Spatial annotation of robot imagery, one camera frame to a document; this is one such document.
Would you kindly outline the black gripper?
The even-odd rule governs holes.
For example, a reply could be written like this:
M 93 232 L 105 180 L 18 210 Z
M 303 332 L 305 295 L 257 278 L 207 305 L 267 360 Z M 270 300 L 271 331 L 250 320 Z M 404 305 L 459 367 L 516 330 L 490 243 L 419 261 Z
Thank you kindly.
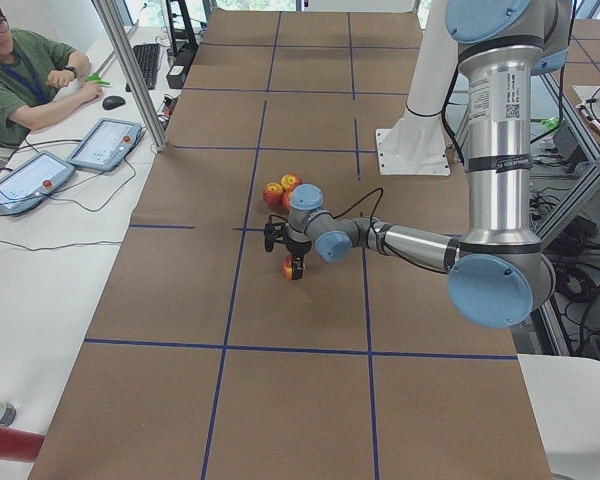
M 304 273 L 304 256 L 310 252 L 310 240 L 304 235 L 300 235 L 298 238 L 288 236 L 285 244 L 291 254 L 289 257 L 290 279 L 302 279 Z

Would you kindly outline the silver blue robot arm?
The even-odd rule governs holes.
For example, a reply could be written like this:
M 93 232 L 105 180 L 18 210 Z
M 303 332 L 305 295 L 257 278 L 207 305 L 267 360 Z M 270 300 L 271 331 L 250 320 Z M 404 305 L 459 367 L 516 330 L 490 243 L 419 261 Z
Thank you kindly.
M 570 1 L 434 2 L 404 115 L 377 131 L 376 145 L 383 174 L 441 173 L 446 161 L 432 149 L 456 79 L 466 77 L 468 232 L 452 237 L 375 216 L 337 216 L 317 186 L 303 184 L 286 222 L 265 228 L 267 248 L 288 250 L 286 276 L 302 276 L 310 251 L 337 262 L 364 247 L 447 274 L 454 307 L 475 324 L 523 322 L 555 287 L 529 226 L 531 79 L 564 65 L 572 15 Z

